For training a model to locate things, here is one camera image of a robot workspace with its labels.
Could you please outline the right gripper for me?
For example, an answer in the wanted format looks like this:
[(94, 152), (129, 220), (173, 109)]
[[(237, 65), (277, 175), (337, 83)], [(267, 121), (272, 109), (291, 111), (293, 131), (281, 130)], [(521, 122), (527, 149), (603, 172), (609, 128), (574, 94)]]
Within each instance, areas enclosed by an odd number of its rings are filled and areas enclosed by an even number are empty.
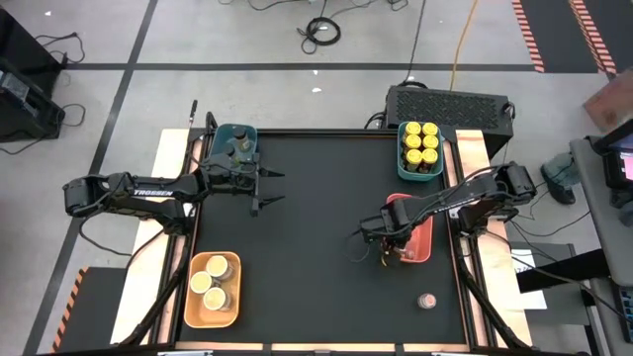
[(401, 257), (405, 256), (405, 248), (414, 228), (415, 213), (412, 213), (407, 200), (393, 200), (384, 205), (377, 216), (360, 221), (359, 230), (366, 243), (382, 240), (382, 253), (393, 250)]

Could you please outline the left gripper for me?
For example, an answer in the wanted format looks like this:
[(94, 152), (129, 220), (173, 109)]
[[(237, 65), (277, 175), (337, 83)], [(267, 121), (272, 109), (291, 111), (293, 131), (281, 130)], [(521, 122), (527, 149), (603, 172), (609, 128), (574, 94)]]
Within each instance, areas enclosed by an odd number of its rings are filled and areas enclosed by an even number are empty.
[(217, 194), (247, 195), (251, 198), (249, 212), (253, 217), (257, 217), (260, 207), (284, 199), (284, 196), (259, 199), (259, 176), (283, 177), (284, 173), (260, 167), (254, 160), (235, 160), (226, 153), (210, 155), (198, 163), (197, 199), (204, 200), (210, 195)]

